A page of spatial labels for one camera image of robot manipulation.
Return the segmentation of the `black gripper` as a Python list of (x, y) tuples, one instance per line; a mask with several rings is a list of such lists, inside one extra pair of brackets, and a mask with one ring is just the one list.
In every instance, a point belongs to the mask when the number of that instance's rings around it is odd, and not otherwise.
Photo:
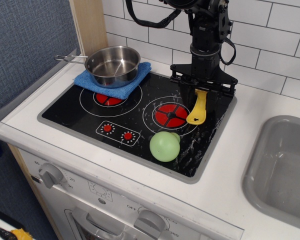
[(192, 54), (190, 64), (172, 64), (170, 80), (178, 83), (180, 96), (186, 107), (193, 107), (196, 101), (195, 89), (208, 91), (206, 111), (213, 112), (219, 94), (233, 97), (238, 80), (220, 68), (220, 56)]

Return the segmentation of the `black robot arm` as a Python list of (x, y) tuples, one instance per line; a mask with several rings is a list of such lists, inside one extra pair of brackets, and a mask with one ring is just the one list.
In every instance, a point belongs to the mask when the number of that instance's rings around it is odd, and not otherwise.
[(173, 64), (171, 80), (178, 82), (181, 96), (188, 104), (194, 102), (195, 89), (207, 91), (206, 110), (213, 112), (222, 97), (232, 98), (237, 80), (221, 70), (226, 62), (221, 55), (222, 44), (228, 39), (233, 23), (228, 16), (227, 0), (168, 0), (167, 4), (183, 10), (188, 16), (191, 63)]

